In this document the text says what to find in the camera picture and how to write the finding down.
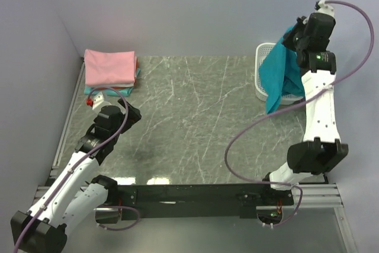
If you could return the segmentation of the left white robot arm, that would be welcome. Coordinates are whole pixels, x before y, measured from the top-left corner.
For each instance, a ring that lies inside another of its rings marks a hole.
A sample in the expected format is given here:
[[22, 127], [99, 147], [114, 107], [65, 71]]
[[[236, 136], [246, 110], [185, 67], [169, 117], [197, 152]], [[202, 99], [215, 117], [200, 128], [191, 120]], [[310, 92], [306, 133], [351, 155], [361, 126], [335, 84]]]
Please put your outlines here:
[[102, 99], [88, 98], [97, 112], [93, 124], [81, 137], [71, 159], [52, 186], [25, 213], [17, 211], [11, 219], [14, 252], [62, 252], [69, 234], [93, 209], [115, 209], [120, 217], [137, 209], [124, 206], [117, 181], [99, 175], [83, 192], [80, 187], [113, 151], [119, 135], [137, 123], [142, 115], [124, 99], [112, 105]]

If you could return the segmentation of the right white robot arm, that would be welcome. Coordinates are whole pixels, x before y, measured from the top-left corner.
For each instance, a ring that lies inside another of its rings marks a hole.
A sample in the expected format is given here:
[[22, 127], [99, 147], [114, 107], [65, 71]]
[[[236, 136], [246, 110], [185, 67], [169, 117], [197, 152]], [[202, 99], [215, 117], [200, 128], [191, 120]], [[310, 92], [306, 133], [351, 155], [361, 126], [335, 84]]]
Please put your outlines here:
[[333, 81], [336, 57], [327, 50], [335, 27], [333, 15], [314, 12], [297, 19], [285, 34], [283, 45], [294, 51], [301, 70], [306, 104], [306, 130], [302, 142], [291, 145], [287, 161], [268, 175], [271, 184], [261, 188], [263, 203], [273, 205], [280, 191], [290, 190], [305, 178], [331, 171], [348, 154], [337, 129]]

